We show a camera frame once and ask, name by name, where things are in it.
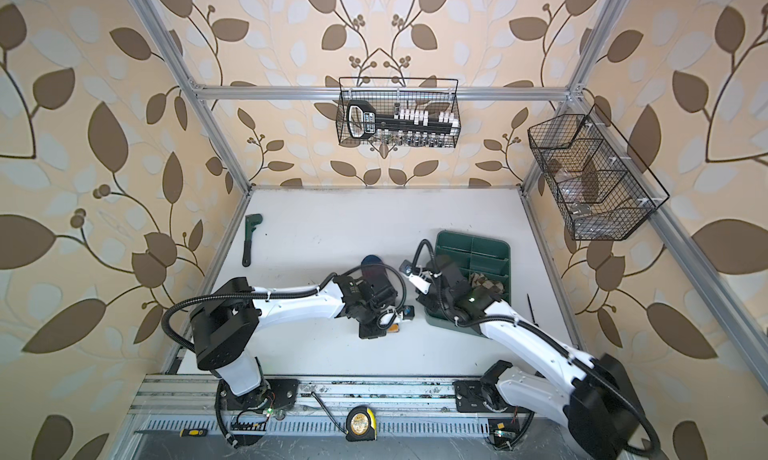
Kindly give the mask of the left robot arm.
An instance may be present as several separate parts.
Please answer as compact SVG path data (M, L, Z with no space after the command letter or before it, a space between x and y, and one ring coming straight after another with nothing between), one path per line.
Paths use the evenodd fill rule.
M331 273L316 286L256 288L244 277L217 291L182 301L160 320L163 333L195 354L197 368L211 372L236 397L263 396L268 389L258 359L247 345L258 328L314 319L358 323L361 339L384 337L415 317L406 303L401 274L383 263Z

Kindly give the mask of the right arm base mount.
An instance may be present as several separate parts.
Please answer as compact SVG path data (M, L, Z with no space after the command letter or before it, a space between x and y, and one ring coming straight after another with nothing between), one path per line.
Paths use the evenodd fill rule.
M496 450L512 451L524 439L535 414L508 404L489 383L458 380L453 383L459 413L495 414L487 418L488 442Z

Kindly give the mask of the brown argyle sock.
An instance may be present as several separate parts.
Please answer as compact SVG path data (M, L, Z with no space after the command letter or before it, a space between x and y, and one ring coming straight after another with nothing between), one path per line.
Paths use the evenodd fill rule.
M502 281L492 280L484 274L474 272L470 275L470 283L473 289L483 287L495 294L505 293L505 286Z

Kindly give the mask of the green divided organizer tray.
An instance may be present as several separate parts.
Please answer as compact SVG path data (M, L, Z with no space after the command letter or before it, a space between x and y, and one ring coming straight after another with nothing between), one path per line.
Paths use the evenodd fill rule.
M505 286L505 293L496 294L496 302L507 304L511 302L511 249L506 242L464 233L442 231L437 235L436 242L434 244L428 243L425 249L428 254L427 262L424 264L426 271L432 273L429 268L430 263L436 266L440 262L452 261L469 281L470 275L474 272L484 274L492 280L502 281ZM419 295L418 301L423 306L423 295ZM426 310L425 313L426 321L431 326L473 335L480 333L479 327L459 328L447 320L429 315Z

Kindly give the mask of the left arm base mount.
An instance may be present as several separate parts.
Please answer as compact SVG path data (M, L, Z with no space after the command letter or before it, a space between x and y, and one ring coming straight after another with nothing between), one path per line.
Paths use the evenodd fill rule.
M214 397L216 425L233 449L255 445L267 433L271 421L281 421L298 397L298 379L264 379L255 390L235 395L220 380Z

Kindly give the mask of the purple striped sock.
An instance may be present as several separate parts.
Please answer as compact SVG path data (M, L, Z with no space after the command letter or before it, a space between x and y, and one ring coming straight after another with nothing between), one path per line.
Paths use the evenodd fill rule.
M385 268L383 267L384 262L381 260L380 257L376 255L367 255L363 258L361 261L361 267L363 270L368 271L375 271L376 269L384 271Z

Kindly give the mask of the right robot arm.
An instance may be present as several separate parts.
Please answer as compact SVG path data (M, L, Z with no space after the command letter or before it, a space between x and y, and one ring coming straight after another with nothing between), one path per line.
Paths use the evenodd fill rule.
M489 409L519 406L552 420L593 459L616 459L622 452L645 458L661 454L660 437L616 358L596 358L558 341L497 292L472 286L451 261L430 262L407 278L425 307L508 348L533 369L527 374L504 361L490 368Z

